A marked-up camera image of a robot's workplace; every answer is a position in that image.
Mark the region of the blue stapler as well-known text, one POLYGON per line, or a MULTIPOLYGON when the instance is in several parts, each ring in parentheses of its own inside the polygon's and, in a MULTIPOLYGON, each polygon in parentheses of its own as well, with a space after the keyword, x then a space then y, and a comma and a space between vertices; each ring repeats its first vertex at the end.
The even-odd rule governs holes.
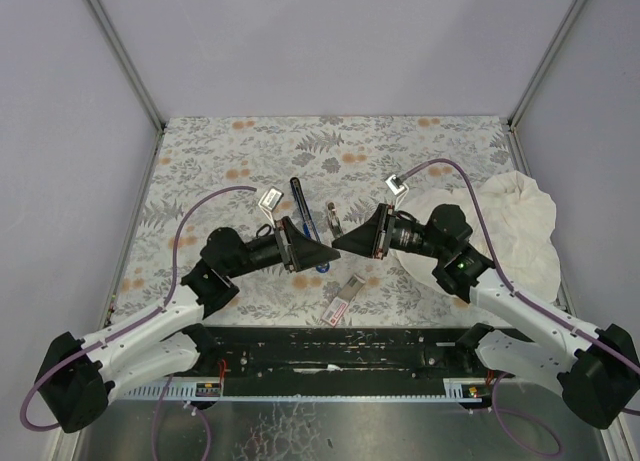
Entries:
MULTIPOLYGON (((303 232, 307 238, 314 242, 314 247, 317 248, 321 244, 321 238, 312 219, 311 211, 302 190, 301 182, 298 177, 292 177, 289 180, 289 184, 302 220, 303 232)), ((309 261, 317 261, 317 264, 315 265, 317 272, 325 274, 329 271, 330 263, 328 261, 323 261, 319 254, 312 254, 311 249, 308 249, 307 251, 307 258, 309 261)))

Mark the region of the red white staple box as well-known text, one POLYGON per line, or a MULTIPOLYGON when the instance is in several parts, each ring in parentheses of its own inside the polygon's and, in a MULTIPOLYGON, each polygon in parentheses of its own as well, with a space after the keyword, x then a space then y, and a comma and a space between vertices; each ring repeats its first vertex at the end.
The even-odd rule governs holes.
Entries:
POLYGON ((335 327, 343 317, 348 306, 348 302, 341 299, 334 299, 323 313, 321 320, 325 324, 335 327))

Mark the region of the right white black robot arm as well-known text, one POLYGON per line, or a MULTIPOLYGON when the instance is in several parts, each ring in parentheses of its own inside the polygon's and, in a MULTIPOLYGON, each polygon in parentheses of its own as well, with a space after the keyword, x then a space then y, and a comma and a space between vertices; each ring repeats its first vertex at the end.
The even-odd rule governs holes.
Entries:
POLYGON ((427 223, 381 204, 334 248, 382 259, 390 250, 433 258, 437 284, 524 335, 516 340, 491 327, 470 331, 481 363, 544 387, 582 421, 604 430, 639 391, 639 358, 631 335, 616 324, 602 329, 516 288, 497 262, 469 242, 472 228, 457 205, 441 204, 427 223))

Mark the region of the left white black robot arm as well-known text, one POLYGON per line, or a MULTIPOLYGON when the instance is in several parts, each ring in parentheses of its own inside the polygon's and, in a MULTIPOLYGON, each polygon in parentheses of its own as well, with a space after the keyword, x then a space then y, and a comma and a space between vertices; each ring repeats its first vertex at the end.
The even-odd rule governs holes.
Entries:
POLYGON ((79 431, 120 395, 204 363, 215 343, 202 323, 238 294, 233 279, 277 264, 301 272, 339 257, 338 250, 308 238, 289 217, 251 241, 230 227, 217 228, 194 267, 173 280, 167 300, 97 332, 54 338, 34 389, 56 427, 79 431))

